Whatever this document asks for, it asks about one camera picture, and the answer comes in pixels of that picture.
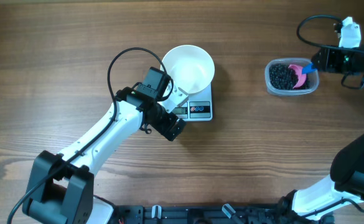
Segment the pink scoop blue handle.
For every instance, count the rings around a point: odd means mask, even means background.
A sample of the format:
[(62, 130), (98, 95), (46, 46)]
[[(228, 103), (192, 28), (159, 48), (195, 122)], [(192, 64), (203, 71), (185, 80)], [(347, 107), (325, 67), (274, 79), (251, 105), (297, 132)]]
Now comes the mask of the pink scoop blue handle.
[(297, 77), (297, 83), (293, 86), (293, 89), (298, 89), (302, 87), (306, 80), (307, 80), (307, 74), (316, 71), (317, 69), (314, 67), (313, 63), (310, 63), (306, 65), (305, 67), (302, 67), (300, 65), (290, 64), (288, 68), (295, 71), (296, 77)]

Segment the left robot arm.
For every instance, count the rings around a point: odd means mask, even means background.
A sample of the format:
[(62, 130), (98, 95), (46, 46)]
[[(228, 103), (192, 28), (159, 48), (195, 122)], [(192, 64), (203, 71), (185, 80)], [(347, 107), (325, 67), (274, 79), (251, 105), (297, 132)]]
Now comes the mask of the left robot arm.
[(138, 130), (155, 129), (173, 141), (185, 121), (172, 110), (188, 97), (181, 88), (160, 91), (143, 84), (117, 91), (108, 112), (78, 141), (35, 158), (22, 212), (41, 223), (114, 223), (115, 206), (93, 193), (96, 174)]

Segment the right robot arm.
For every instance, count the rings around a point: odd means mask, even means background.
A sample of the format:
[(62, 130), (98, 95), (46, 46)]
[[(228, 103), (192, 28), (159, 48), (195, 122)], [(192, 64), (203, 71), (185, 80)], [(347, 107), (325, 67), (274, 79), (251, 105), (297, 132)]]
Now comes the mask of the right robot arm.
[[(333, 20), (340, 38), (338, 46), (300, 38), (319, 48), (303, 72), (340, 73), (344, 78), (360, 74), (360, 84), (364, 85), (364, 40), (360, 28), (350, 17), (344, 20), (333, 17)], [(364, 134), (338, 152), (327, 177), (282, 197), (274, 209), (273, 222), (330, 223), (332, 212), (346, 205), (364, 213)]]

